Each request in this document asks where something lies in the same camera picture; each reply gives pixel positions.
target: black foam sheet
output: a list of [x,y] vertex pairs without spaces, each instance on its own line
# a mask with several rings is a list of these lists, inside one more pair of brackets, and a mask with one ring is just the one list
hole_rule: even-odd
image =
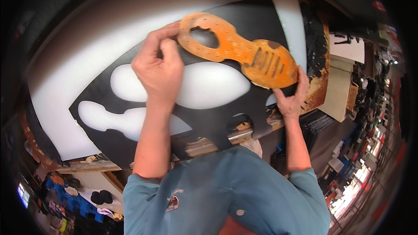
[[[205,12],[225,19],[236,27],[239,35],[247,40],[267,39],[288,48],[272,0],[244,0],[211,8]],[[213,43],[211,42],[213,39],[204,33],[199,34],[197,32],[194,36],[201,37],[203,41],[206,40],[209,46]],[[120,99],[112,92],[110,87],[110,76],[113,70],[120,65],[131,63],[140,49],[141,44],[142,42],[123,54],[102,71],[69,107],[72,116],[84,129],[92,142],[112,162],[125,170],[129,168],[129,164],[133,161],[137,142],[126,138],[123,133],[117,130],[107,129],[106,132],[102,132],[88,127],[83,123],[78,114],[78,106],[82,101],[92,101],[103,105],[107,111],[117,114],[123,114],[128,109],[145,107],[145,102],[131,102]],[[185,65],[208,62],[186,52],[180,46],[178,48]],[[222,64],[229,65],[241,71],[240,65],[236,61],[225,60]],[[295,87],[296,85],[284,88],[285,95],[292,95]],[[232,146],[227,138],[227,122],[237,113],[245,113],[251,118],[254,126],[254,139],[258,139],[272,132],[272,127],[267,124],[266,119],[268,114],[265,111],[265,102],[271,93],[271,90],[266,90],[251,84],[250,90],[247,93],[226,105],[211,109],[196,110],[176,104],[173,114],[191,126],[193,129],[191,131],[192,137],[206,137],[218,149],[224,150]],[[184,152],[184,147],[185,143],[179,144],[178,142],[172,142],[172,152],[180,159],[188,158]]]

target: hand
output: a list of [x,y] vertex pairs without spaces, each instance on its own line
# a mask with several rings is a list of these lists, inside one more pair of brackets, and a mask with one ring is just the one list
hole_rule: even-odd
[[[174,107],[184,68],[177,43],[170,39],[178,33],[178,22],[150,32],[132,60],[131,67],[148,94],[147,107],[164,107],[170,112]],[[159,49],[163,59],[157,58]]]
[[284,120],[299,119],[300,107],[306,100],[306,93],[309,89],[309,78],[306,76],[300,65],[298,72],[299,84],[294,96],[285,97],[280,89],[273,89],[273,93],[277,99],[277,107],[282,113]]

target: clothing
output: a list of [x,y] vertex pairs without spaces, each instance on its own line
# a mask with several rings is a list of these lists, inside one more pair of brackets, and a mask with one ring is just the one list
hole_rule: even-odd
[[161,182],[128,177],[125,234],[217,235],[227,215],[263,234],[327,234],[330,215],[312,168],[285,179],[235,146],[187,160]]

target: light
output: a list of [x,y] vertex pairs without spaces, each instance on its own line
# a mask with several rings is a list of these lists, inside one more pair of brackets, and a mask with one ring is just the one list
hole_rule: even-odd
[[22,202],[25,206],[25,208],[28,208],[28,202],[29,202],[29,193],[25,190],[25,188],[23,187],[23,185],[21,183],[19,183],[18,186],[18,194],[20,196],[20,198],[22,199]]

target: forearm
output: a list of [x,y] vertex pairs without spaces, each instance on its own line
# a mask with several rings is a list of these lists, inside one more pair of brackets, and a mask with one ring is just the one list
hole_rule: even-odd
[[285,119],[286,127],[286,165],[290,173],[311,167],[308,149],[303,139],[299,118]]
[[147,102],[147,113],[135,151],[133,174],[143,178],[162,178],[167,173],[172,108]]

